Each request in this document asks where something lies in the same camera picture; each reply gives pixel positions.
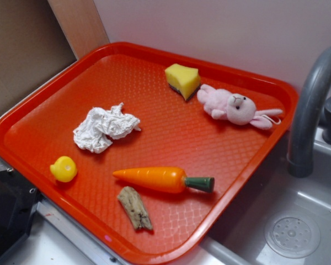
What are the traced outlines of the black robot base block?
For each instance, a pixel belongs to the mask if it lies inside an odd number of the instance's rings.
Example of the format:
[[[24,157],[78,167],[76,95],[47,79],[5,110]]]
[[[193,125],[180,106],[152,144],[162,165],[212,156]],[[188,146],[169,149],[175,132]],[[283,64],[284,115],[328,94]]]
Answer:
[[[18,171],[0,171],[0,263],[29,237],[40,197]]]

